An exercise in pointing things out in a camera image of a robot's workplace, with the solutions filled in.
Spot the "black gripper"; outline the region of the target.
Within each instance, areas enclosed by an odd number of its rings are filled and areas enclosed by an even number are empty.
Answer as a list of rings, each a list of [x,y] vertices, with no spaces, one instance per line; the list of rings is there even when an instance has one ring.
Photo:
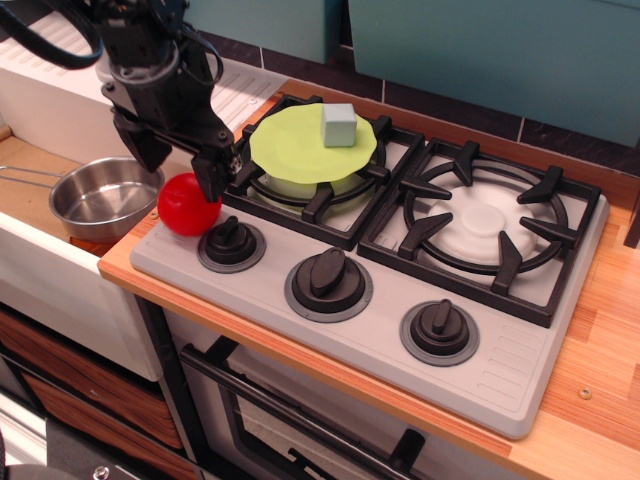
[[[241,160],[233,134],[211,106],[215,77],[206,50],[173,47],[149,66],[111,60],[109,73],[102,92],[113,103],[114,126],[131,155],[154,173],[173,148],[191,153],[205,200],[217,202]]]

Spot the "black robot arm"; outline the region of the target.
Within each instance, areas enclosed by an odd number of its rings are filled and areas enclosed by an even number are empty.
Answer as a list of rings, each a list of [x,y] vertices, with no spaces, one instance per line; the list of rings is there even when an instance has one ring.
[[[191,154],[198,185],[220,199],[241,169],[234,136],[211,106],[224,66],[184,20],[184,1],[93,1],[111,75],[102,88],[114,126],[134,158],[156,171],[174,148]]]

